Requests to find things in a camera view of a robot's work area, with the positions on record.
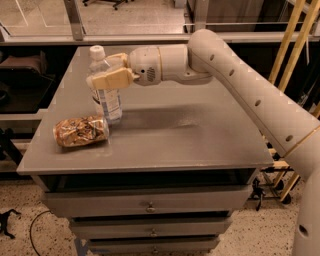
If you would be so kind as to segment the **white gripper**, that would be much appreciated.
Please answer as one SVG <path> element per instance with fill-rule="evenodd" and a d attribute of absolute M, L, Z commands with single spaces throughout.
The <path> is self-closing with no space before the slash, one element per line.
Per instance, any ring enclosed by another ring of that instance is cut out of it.
<path fill-rule="evenodd" d="M 127 88 L 133 83 L 135 75 L 137 75 L 135 82 L 142 86 L 157 85 L 161 82 L 161 59 L 159 48 L 156 46 L 136 48 L 129 57 L 126 53 L 109 55 L 105 60 L 111 67 L 122 68 L 88 76 L 86 82 L 93 89 Z"/>

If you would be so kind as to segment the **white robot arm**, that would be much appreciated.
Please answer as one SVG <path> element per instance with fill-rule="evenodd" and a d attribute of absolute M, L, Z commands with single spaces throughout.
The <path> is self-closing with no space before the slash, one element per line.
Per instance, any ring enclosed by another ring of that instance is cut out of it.
<path fill-rule="evenodd" d="M 175 81 L 198 85 L 215 77 L 252 119 L 277 153 L 305 180 L 292 256 L 320 253 L 320 121 L 241 60 L 216 33 L 201 29 L 186 44 L 145 46 L 90 57 L 107 68 L 87 79 L 95 90 Z"/>

